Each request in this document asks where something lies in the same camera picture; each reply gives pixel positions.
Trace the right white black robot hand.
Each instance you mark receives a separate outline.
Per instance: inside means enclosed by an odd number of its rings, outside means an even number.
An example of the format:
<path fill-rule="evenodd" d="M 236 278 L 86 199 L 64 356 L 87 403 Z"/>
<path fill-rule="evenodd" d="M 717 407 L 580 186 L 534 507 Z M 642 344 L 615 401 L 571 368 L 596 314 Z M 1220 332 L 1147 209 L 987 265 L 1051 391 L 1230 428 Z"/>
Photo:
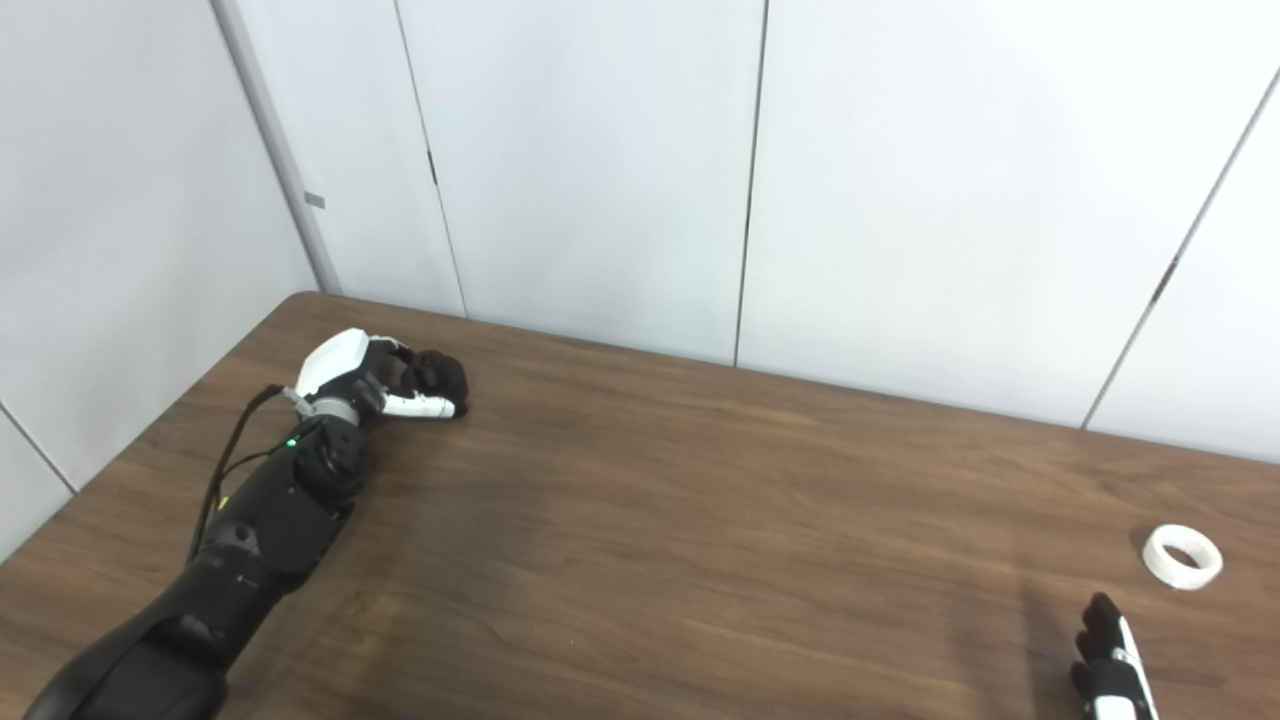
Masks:
<path fill-rule="evenodd" d="M 1076 633 L 1071 683 L 1084 719 L 1157 719 L 1135 634 L 1106 593 L 1094 593 Z"/>

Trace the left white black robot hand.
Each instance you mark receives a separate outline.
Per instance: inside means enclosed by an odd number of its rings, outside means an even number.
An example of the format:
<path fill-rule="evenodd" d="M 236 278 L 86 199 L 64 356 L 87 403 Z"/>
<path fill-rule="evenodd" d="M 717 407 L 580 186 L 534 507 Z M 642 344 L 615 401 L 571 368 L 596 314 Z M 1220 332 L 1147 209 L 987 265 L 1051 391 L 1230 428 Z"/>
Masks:
<path fill-rule="evenodd" d="M 458 359 L 358 328 L 317 346 L 284 395 L 302 419 L 337 416 L 357 427 L 378 416 L 448 420 L 468 413 Z"/>

